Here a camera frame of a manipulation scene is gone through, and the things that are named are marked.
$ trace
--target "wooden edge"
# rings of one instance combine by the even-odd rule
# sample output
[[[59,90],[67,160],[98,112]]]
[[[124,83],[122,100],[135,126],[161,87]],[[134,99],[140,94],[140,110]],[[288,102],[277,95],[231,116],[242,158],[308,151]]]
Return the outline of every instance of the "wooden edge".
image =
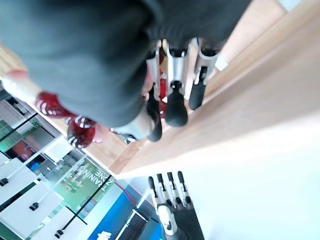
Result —
[[[290,58],[288,56],[291,55],[293,57],[294,51],[290,48],[288,49],[287,44],[291,44],[292,47],[297,48],[299,46],[300,42],[305,41],[308,42],[308,39],[303,36],[303,35],[297,35],[296,32],[300,31],[303,34],[304,33],[304,25],[311,24],[312,20],[319,16],[320,14],[320,2],[318,0],[311,0],[311,1],[306,1],[302,3],[300,6],[298,6],[296,9],[294,9],[292,12],[290,12],[288,15],[286,15],[281,21],[279,21],[274,27],[272,27],[269,31],[267,31],[262,37],[260,37],[256,42],[254,42],[246,51],[244,51],[242,54],[240,54],[230,65],[228,68],[226,68],[224,71],[219,73],[213,80],[217,84],[216,88],[219,89],[219,87],[223,86],[223,84],[227,83],[235,83],[239,79],[245,79],[245,77],[248,77],[248,74],[251,72],[254,72],[255,70],[255,78],[259,79],[259,74],[257,73],[257,69],[259,66],[262,66],[263,63],[267,63],[267,68],[269,70],[272,70],[274,68],[277,68],[277,65],[273,63],[271,60],[271,57],[274,57],[277,55],[277,60],[278,60],[278,65],[281,65],[283,62],[281,61],[289,61]],[[293,44],[293,40],[291,37],[294,36],[297,40]],[[279,55],[281,51],[284,51],[284,58]],[[268,72],[261,72],[263,75],[268,75]],[[230,97],[231,99],[235,99],[233,94],[235,96],[239,96],[241,92],[247,91],[250,88],[250,85],[254,84],[255,79],[252,79],[251,76],[251,82],[243,83],[242,87],[244,87],[242,90],[239,91],[236,86],[234,86],[231,90],[229,90],[229,93],[225,94],[227,97]],[[217,95],[217,93],[212,93],[212,98]],[[191,152],[190,149],[187,149],[188,145],[192,144],[192,140],[190,138],[196,137],[197,135],[199,136],[199,133],[197,131],[201,131],[199,128],[199,124],[195,119],[198,120],[203,120],[208,116],[208,113],[212,113],[215,111],[215,108],[219,108],[221,104],[223,104],[223,101],[228,101],[228,99],[223,99],[220,97],[220,100],[215,98],[215,101],[212,102],[210,101],[210,104],[206,104],[203,106],[200,110],[192,114],[193,119],[191,122],[188,124],[188,126],[184,127],[183,129],[181,128],[180,130],[176,129],[170,129],[166,134],[166,136],[161,140],[162,143],[159,143],[157,146],[152,146],[152,147],[144,147],[141,149],[135,157],[128,163],[125,168],[123,169],[122,172],[120,172],[117,176],[117,178],[124,178],[130,176],[130,174],[139,174],[138,169],[143,168],[144,174],[146,174],[146,171],[150,171],[151,169],[154,169],[155,166],[160,166],[162,164],[165,164],[168,167],[168,161],[172,160],[173,158],[179,159],[179,154],[184,155],[186,152]],[[312,96],[306,96],[304,99],[305,102],[310,103],[311,98],[314,97]],[[276,124],[278,121],[274,122],[268,122],[268,124]],[[251,126],[248,127],[248,129],[245,129],[245,131],[239,132],[240,135],[245,135],[246,132],[251,130],[258,131],[260,128],[262,128],[261,124],[257,124],[254,128],[251,128]],[[190,135],[185,135],[182,132],[188,132]],[[233,139],[235,135],[233,136],[231,134],[228,138]],[[174,155],[172,154],[166,154],[164,150],[166,150],[166,146],[168,148],[172,149],[171,145],[173,144],[177,148],[182,148],[179,149],[179,151],[176,151]]]

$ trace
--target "robotic hand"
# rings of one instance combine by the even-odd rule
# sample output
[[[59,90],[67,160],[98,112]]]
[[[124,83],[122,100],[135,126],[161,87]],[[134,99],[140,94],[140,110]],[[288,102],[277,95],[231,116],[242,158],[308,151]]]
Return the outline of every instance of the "robotic hand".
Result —
[[[149,177],[150,192],[156,213],[162,225],[163,239],[204,240],[205,238],[182,172],[178,172],[182,197],[179,195],[172,172],[168,172],[167,175],[169,187],[164,184],[162,175],[157,175],[159,189],[156,189],[154,179],[151,176]]]

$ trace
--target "robotic finger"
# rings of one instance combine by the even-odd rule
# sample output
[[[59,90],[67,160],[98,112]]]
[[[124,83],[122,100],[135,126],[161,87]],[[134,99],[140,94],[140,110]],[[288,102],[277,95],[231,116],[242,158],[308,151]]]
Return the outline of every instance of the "robotic finger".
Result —
[[[183,176],[181,171],[178,171],[178,178],[179,178],[179,181],[180,181],[181,192],[182,192],[182,196],[183,196],[183,205],[187,209],[193,209],[194,205],[193,205],[193,203],[191,201],[191,197],[189,195],[187,186],[185,184],[185,179],[184,179],[184,176]]]
[[[219,56],[221,44],[198,39],[198,55],[194,66],[194,79],[189,98],[189,107],[196,110],[202,105],[210,74]]]

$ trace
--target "red translucent plastic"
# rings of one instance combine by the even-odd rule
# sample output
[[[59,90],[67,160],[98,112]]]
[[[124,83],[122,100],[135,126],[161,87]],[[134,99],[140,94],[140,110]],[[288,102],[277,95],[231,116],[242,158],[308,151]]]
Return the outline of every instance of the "red translucent plastic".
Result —
[[[43,115],[50,118],[64,118],[72,115],[60,105],[57,95],[47,92],[41,92],[37,96],[35,106]]]
[[[92,143],[95,132],[94,127],[83,128],[78,126],[74,120],[71,120],[69,121],[67,139],[74,148],[83,149]]]

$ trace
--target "black fabric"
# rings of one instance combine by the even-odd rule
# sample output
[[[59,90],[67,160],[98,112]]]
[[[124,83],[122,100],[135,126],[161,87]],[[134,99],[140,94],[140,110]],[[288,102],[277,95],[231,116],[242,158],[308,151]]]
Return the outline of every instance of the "black fabric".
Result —
[[[1,0],[0,39],[71,112],[107,127],[140,112],[150,42],[221,45],[250,0]]]

